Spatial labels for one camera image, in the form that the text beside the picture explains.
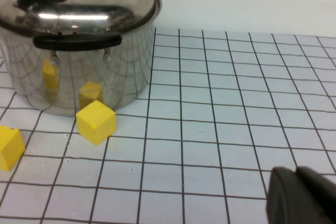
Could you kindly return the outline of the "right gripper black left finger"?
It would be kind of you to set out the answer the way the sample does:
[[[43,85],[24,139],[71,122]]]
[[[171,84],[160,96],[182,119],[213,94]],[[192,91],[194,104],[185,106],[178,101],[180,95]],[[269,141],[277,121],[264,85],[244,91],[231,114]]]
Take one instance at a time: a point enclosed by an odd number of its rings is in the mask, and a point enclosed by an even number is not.
[[[271,171],[266,213],[269,223],[332,223],[296,170],[285,167]]]

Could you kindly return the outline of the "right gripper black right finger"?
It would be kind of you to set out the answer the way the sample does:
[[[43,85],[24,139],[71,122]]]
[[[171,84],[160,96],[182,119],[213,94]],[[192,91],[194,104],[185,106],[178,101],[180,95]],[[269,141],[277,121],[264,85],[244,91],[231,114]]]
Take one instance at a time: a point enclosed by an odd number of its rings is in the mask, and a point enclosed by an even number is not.
[[[325,215],[335,223],[335,183],[309,167],[298,167],[296,174]]]

